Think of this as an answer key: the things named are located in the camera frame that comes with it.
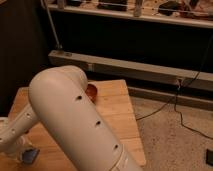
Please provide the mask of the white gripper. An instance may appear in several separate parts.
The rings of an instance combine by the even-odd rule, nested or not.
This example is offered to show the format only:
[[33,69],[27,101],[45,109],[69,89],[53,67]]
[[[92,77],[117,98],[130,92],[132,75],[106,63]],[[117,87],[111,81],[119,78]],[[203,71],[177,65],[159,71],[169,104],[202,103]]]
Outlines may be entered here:
[[0,135],[0,154],[3,153],[16,162],[22,162],[23,154],[33,148],[32,142],[24,135],[15,140]]

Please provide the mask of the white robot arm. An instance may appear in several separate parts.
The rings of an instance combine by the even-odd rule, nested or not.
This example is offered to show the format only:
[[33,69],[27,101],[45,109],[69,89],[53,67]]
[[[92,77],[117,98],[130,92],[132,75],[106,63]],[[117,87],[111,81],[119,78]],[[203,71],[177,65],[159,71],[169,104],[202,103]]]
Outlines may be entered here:
[[78,171],[142,171],[86,95],[76,66],[46,69],[29,84],[29,103],[0,129],[0,153],[23,149],[23,134],[42,124]]

